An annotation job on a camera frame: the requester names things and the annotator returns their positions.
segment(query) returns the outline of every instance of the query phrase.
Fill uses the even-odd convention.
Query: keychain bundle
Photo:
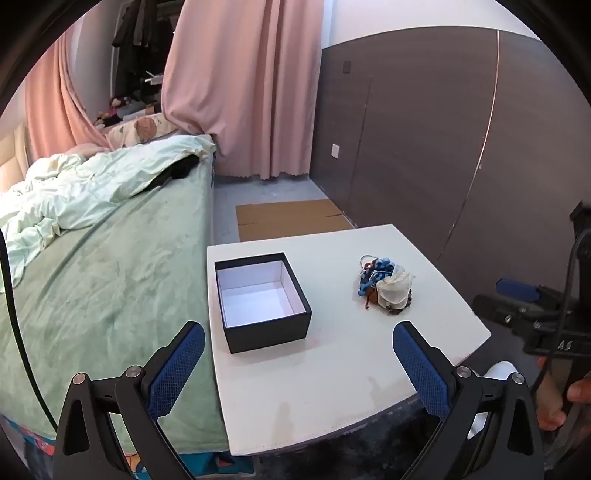
[[[365,308],[373,303],[398,314],[410,306],[413,291],[412,276],[401,265],[396,265],[389,258],[376,258],[369,255],[361,257],[359,291],[365,297]]]

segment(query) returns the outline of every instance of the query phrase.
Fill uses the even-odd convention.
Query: white wall
[[[439,25],[495,28],[536,38],[495,0],[325,0],[322,48],[391,30]]]
[[[123,0],[102,0],[74,28],[70,72],[74,89],[91,121],[99,111],[108,110],[111,101],[111,42],[121,3]]]

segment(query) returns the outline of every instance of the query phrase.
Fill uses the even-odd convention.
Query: green blanket
[[[67,232],[27,267],[15,289],[33,372],[57,420],[77,372],[93,379],[144,365],[195,320],[209,337],[206,250],[211,159],[186,179],[137,195],[97,225]],[[43,436],[55,433],[27,381],[0,295],[0,413]],[[121,445],[133,445],[113,415]],[[228,449],[208,342],[160,425],[179,453]]]

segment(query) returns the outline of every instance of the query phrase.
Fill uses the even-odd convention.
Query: wardrobe door
[[[591,107],[542,42],[500,32],[500,46],[482,162],[438,263],[467,301],[500,277],[562,290],[569,214],[591,200]]]
[[[341,211],[349,198],[368,98],[368,64],[363,54],[371,49],[368,40],[322,51],[310,178]],[[333,144],[339,146],[338,158],[331,155]]]
[[[369,102],[346,211],[393,223],[435,261],[482,149],[496,31],[425,27],[374,37]],[[388,254],[396,261],[396,252]]]

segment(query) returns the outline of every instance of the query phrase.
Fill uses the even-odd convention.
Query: dark rug
[[[418,398],[365,427],[296,452],[261,456],[260,480],[398,480],[435,431],[439,419]]]

